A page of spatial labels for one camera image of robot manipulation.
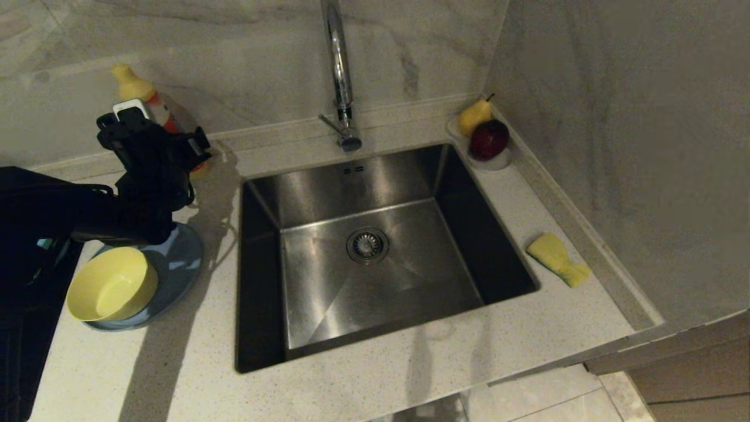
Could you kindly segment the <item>metal sink drain strainer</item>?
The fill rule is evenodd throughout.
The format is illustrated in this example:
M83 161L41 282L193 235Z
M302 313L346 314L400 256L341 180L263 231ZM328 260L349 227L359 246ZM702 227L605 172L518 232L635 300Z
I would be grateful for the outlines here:
M358 264L377 264L387 257L389 251L389 237L375 227L355 230L346 240L346 253Z

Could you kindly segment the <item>stainless steel sink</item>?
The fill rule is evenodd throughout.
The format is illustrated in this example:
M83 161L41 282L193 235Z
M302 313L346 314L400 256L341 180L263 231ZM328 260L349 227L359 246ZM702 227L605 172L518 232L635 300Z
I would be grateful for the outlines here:
M377 264L346 252L364 227L390 239ZM239 373L540 288L450 144L246 180L238 258Z

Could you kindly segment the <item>yellow sponge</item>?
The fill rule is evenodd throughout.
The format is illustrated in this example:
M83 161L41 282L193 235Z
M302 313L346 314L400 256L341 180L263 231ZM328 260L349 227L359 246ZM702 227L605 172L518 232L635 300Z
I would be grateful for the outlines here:
M576 288L592 275L587 265L573 262L563 241L552 233L537 237L527 246L526 252L570 288Z

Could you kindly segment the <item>blue plate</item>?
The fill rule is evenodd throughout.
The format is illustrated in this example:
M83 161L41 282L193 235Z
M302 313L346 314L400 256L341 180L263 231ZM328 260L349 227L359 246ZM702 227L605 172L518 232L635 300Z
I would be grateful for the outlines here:
M144 328L177 304L195 283L203 265L203 242L198 232L177 223L166 242L134 246L145 254L158 275L158 286L146 307L129 318L118 321L89 321L96 331L118 332Z

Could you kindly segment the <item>yellow bowl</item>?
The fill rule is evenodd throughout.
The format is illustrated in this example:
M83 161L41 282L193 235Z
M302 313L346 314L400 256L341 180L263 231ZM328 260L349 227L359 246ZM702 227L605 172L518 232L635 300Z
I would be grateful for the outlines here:
M84 322L124 320L145 309L158 284L156 267L144 252L134 247L108 249L73 277L67 309Z

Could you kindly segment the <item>chrome faucet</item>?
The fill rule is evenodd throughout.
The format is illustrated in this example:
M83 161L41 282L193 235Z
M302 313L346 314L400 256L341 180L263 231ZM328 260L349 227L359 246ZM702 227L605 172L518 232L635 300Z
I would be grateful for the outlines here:
M322 113L317 118L335 132L337 144L343 152L355 152L361 149L363 142L354 126L353 86L340 3L339 0L319 0L319 3L334 83L336 121L332 122Z

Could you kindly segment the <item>black induction cooktop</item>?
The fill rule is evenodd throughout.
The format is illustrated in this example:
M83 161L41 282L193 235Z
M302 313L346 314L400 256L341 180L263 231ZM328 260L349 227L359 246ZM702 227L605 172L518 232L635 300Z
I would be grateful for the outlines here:
M27 422L83 244L0 258L0 422Z

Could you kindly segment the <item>yellow pear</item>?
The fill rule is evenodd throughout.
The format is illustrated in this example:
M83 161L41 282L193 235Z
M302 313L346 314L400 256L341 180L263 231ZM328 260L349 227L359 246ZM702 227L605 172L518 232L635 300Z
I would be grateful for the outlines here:
M495 93L480 98L462 111L457 118L458 131L464 137L471 137L477 126L493 120L491 99Z

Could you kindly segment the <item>red apple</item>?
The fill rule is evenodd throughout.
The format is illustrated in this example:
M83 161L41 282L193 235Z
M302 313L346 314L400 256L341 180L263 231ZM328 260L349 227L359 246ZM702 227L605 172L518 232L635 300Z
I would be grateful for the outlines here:
M480 123L469 142L469 157L477 161L489 161L501 154L510 142L508 126L499 120Z

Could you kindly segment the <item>small white dish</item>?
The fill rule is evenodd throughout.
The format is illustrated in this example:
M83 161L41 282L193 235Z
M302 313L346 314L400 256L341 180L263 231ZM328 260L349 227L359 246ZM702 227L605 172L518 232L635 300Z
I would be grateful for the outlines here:
M510 144L503 150L498 156L490 159L489 161L477 161L469 155L469 144L471 139L463 136L458 130L458 117L449 117L446 123L446 131L455 141L458 149L461 150L462 155L466 158L469 165L476 171L479 172L499 172L507 168L512 162L512 150Z

